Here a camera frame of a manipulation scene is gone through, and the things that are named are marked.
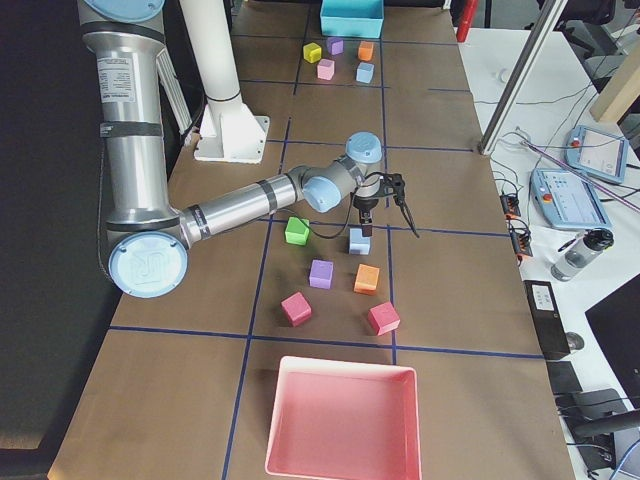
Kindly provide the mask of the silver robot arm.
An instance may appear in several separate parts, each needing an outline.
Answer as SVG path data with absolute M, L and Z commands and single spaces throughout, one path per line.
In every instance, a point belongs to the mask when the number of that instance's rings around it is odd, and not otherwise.
M 299 201 L 324 213 L 348 200 L 363 227 L 390 194 L 380 167 L 382 146 L 359 132 L 324 168 L 298 166 L 222 197 L 179 210 L 169 201 L 162 96 L 182 131 L 191 117 L 168 55 L 160 1 L 82 1 L 82 38 L 96 57 L 103 109 L 100 135 L 109 157 L 114 210 L 106 222 L 108 271 L 126 294 L 165 295 L 183 280 L 196 242 L 274 214 Z M 270 121 L 244 103 L 224 5 L 185 1 L 181 11 L 204 87 L 196 156 L 201 161 L 256 164 Z

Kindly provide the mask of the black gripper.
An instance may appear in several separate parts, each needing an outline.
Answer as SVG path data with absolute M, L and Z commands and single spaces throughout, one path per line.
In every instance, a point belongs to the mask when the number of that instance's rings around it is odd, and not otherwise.
M 364 237 L 372 236 L 371 211 L 377 206 L 379 200 L 387 195 L 386 175 L 381 172 L 367 175 L 364 182 L 355 190 L 352 203 L 359 211 L 359 222 Z

